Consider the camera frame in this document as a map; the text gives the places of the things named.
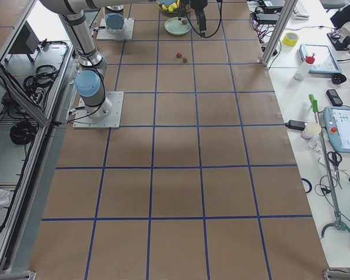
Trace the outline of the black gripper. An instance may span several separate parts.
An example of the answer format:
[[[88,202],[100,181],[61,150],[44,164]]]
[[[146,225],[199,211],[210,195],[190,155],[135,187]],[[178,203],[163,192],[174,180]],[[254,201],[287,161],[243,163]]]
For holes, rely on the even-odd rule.
[[[204,13],[204,9],[207,7],[207,0],[192,0],[191,1],[191,8],[195,12],[195,16],[197,19],[197,24],[199,27],[200,33],[205,33],[207,30],[207,24],[206,24],[206,16]]]

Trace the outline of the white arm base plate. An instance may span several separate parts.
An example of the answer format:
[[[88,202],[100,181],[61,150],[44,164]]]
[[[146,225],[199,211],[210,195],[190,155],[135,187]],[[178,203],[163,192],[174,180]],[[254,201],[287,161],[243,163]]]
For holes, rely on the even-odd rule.
[[[107,41],[127,41],[132,40],[134,32],[134,18],[125,18],[124,24],[121,29],[106,28],[105,18],[102,18],[100,27],[101,29],[97,32],[97,40]]]
[[[86,107],[82,98],[79,98],[78,106],[84,107],[76,112],[75,129],[119,129],[121,113],[124,101],[124,92],[106,92],[106,99],[99,110],[93,113],[92,108]]]

